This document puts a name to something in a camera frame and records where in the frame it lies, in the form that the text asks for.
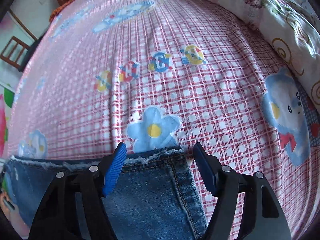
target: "human hand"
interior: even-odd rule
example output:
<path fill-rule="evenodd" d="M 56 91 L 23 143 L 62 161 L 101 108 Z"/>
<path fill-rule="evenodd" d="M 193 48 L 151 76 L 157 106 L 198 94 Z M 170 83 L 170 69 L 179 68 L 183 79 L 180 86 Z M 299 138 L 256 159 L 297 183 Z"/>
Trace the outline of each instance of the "human hand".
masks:
<path fill-rule="evenodd" d="M 4 215 L 6 216 L 7 220 L 10 221 L 11 212 L 10 212 L 10 209 L 5 205 L 4 198 L 6 198 L 7 201 L 10 201 L 9 196 L 6 192 L 3 192 L 0 194 L 0 207 Z"/>

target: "blue gripper pad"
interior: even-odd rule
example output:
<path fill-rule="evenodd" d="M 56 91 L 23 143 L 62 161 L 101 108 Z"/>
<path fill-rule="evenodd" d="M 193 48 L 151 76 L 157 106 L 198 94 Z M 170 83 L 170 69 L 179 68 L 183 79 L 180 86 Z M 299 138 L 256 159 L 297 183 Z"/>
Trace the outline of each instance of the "blue gripper pad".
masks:
<path fill-rule="evenodd" d="M 126 145 L 123 142 L 119 143 L 113 154 L 115 156 L 109 168 L 107 169 L 104 178 L 104 186 L 102 188 L 103 197 L 106 197 L 115 188 L 121 169 L 124 165 L 124 161 L 127 157 Z"/>
<path fill-rule="evenodd" d="M 196 143 L 193 146 L 193 158 L 196 161 L 205 188 L 207 191 L 211 192 L 212 195 L 215 195 L 217 193 L 216 174 L 213 172 L 210 166 L 210 161 L 215 161 L 211 160 L 210 158 L 213 159 L 215 156 L 206 154 L 201 144 Z"/>

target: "jeans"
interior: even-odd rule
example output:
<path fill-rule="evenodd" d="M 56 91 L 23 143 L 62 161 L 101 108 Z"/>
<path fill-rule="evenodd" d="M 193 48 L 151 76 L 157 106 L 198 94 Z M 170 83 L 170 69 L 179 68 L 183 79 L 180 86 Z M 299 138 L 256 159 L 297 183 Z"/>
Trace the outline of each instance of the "jeans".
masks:
<path fill-rule="evenodd" d="M 179 147 L 128 155 L 115 189 L 103 204 L 119 240 L 199 239 L 206 219 Z M 40 201 L 59 171 L 81 171 L 99 160 L 53 161 L 12 158 L 6 165 L 6 188 L 30 227 Z M 76 196 L 82 237 L 90 239 L 82 199 Z"/>

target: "wall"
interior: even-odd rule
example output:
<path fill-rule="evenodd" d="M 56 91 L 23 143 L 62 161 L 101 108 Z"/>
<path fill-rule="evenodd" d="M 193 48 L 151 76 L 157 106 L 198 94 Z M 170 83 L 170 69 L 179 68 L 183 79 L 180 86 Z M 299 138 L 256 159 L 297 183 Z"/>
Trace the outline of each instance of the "wall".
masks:
<path fill-rule="evenodd" d="M 15 0 L 11 10 L 39 38 L 49 26 L 49 17 L 59 4 L 57 0 Z"/>
<path fill-rule="evenodd" d="M 17 37 L 19 40 L 24 43 L 31 45 L 34 40 L 28 36 L 28 34 L 21 29 L 21 27 L 14 21 L 14 19 L 7 13 L 3 20 L 0 22 L 0 51 L 4 49 L 6 44 L 9 42 L 12 36 Z M 16 68 L 9 65 L 8 63 L 0 60 L 0 82 L 9 84 L 10 87 L 15 90 L 19 84 L 19 80 L 22 76 L 22 73 L 19 72 Z"/>

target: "wooden chair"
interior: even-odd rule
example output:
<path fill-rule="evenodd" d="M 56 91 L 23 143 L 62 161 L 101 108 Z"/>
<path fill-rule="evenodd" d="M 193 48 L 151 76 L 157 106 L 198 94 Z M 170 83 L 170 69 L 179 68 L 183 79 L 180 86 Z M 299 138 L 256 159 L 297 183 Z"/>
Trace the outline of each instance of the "wooden chair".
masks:
<path fill-rule="evenodd" d="M 6 49 L 8 48 L 8 46 L 10 45 L 11 42 L 15 42 L 16 44 L 13 46 L 12 50 L 9 52 L 8 56 L 5 56 L 4 53 L 6 51 Z M 17 49 L 18 45 L 22 46 L 21 51 L 19 52 L 17 58 L 13 61 L 11 60 L 11 56 L 13 54 L 13 52 Z M 19 68 L 20 65 L 18 64 L 18 60 L 21 57 L 21 55 L 23 54 L 23 51 L 26 49 L 28 50 L 30 48 L 30 46 L 28 46 L 27 44 L 25 44 L 23 41 L 20 41 L 17 37 L 12 36 L 12 38 L 10 39 L 10 41 L 8 42 L 8 44 L 4 47 L 4 50 L 1 52 L 0 54 L 0 59 L 2 59 L 3 61 L 7 62 L 8 64 L 10 64 L 11 66 L 14 66 L 15 68 Z"/>

